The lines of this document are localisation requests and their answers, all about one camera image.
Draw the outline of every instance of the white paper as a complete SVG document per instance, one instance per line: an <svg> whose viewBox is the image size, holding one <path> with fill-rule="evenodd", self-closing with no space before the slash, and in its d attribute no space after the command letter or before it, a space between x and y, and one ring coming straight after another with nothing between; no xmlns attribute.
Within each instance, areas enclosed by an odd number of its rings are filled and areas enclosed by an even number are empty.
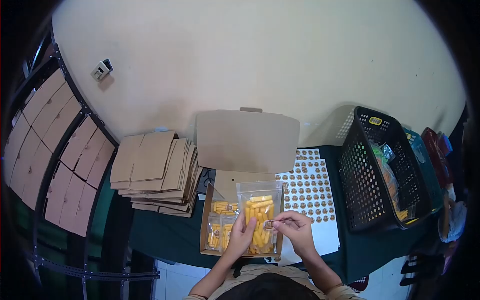
<svg viewBox="0 0 480 300"><path fill-rule="evenodd" d="M340 247L340 240L338 238L338 228L336 224L335 204L332 203L332 205L328 205L329 201L333 202L333 193L329 184L330 177L328 176L328 170L326 170L325 160L320 158L318 149L298 149L298 151L300 151L300 154L297 155L297 159L295 160L293 174L287 172L277 174L276 176L277 180L288 183L288 186L285 188L288 189L288 191L284 189L284 211L295 210L299 213L302 213L303 211L304 214L307 212L306 215L313 217L315 220L312 223L312 235L313 243L318 254L325 255L336 252L338 251L338 247ZM278 265L295 264L301 261L302 259L293 251L293 246L290 239L284 236L282 244L282 256L280 262L278 262Z"/></svg>

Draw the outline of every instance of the dark green tablecloth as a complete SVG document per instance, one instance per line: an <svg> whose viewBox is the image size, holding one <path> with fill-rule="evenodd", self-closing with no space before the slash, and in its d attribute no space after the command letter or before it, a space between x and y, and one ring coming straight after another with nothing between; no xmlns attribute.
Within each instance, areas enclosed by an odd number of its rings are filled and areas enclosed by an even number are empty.
<svg viewBox="0 0 480 300"><path fill-rule="evenodd" d="M344 283L351 283L390 260L409 254L425 234L437 234L433 217L408 230L350 234L337 167L341 147L321 146L319 150L320 156L326 160L331 181L341 246L337 252L322 258ZM203 204L203 201L197 201L191 218L135 210L130 247L155 258L211 268L218 257L200 254L199 251ZM265 264L265 261L250 259L248 263Z"/></svg>

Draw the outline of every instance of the white wall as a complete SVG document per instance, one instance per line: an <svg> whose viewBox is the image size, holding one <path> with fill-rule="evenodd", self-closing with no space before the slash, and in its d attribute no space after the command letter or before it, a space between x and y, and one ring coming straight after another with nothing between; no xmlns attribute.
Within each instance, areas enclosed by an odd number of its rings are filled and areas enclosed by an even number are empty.
<svg viewBox="0 0 480 300"><path fill-rule="evenodd" d="M318 145L346 104L450 133L465 103L446 45L410 0L65 0L53 28L117 138L158 126L191 137L198 111L249 106L297 118L299 144ZM115 70L97 84L105 58Z"/></svg>

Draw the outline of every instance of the open cardboard box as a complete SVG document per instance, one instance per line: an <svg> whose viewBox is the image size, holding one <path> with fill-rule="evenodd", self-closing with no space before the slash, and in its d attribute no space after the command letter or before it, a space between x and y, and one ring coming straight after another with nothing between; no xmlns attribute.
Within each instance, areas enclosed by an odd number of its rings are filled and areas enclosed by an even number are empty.
<svg viewBox="0 0 480 300"><path fill-rule="evenodd" d="M238 202L239 182L275 180L275 174L289 172L295 163L300 122L257 108L213 110L196 118L198 163L217 170L215 188L207 187L200 253L221 255L205 249L208 214L216 197ZM283 195L280 211L283 211ZM283 236L277 235L275 254L244 254L243 257L277 257Z"/></svg>

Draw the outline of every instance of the sticker sheet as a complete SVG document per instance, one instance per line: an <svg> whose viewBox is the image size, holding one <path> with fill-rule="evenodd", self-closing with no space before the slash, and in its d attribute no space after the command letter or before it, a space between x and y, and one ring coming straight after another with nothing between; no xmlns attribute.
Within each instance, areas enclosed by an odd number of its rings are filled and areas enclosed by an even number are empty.
<svg viewBox="0 0 480 300"><path fill-rule="evenodd" d="M338 251L340 241L330 178L318 149L297 149L293 170L276 174L283 182L284 211L295 210L310 217L315 248L320 255ZM287 237L283 238L278 265L301 262Z"/></svg>

